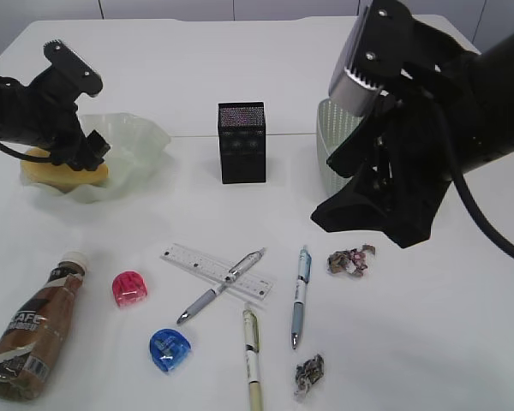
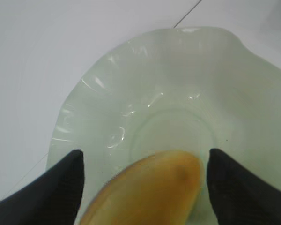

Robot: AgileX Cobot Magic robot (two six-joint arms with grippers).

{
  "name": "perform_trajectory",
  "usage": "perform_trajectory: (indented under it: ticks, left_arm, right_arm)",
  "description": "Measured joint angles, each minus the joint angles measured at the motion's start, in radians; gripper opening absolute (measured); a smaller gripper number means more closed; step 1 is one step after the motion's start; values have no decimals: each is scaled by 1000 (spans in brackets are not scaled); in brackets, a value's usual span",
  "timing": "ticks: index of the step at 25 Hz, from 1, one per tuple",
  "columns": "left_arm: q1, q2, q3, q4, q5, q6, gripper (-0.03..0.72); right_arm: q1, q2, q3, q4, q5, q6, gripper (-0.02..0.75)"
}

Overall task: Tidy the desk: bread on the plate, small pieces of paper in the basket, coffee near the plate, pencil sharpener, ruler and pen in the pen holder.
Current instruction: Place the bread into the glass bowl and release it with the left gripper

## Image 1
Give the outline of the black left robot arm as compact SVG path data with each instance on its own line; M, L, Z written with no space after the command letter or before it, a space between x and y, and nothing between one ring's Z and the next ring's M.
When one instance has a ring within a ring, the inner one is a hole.
M29 163L95 171L111 145L96 130L84 134L75 100L101 89L88 67L52 64L27 86L0 76L0 152Z

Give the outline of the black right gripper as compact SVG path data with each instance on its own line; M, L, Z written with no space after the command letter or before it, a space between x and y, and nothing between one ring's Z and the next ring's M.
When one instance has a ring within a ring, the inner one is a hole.
M350 181L310 216L325 232L382 232L401 248L427 241L451 183L484 157L481 56L414 19L401 74L327 159Z

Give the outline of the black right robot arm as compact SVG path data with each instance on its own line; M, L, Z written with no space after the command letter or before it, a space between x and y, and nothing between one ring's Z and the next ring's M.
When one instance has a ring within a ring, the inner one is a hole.
M451 185L446 145L462 172L514 152L514 34L476 54L414 18L368 13L344 44L329 96L361 122L326 161L347 183L312 220L413 246L429 238Z

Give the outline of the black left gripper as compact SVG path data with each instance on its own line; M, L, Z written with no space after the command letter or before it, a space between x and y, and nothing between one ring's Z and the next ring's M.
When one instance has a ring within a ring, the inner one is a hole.
M74 171L95 171L111 149L93 130L81 145L75 99L80 92L55 68L47 68L24 86L0 76L0 141L53 151L53 164Z

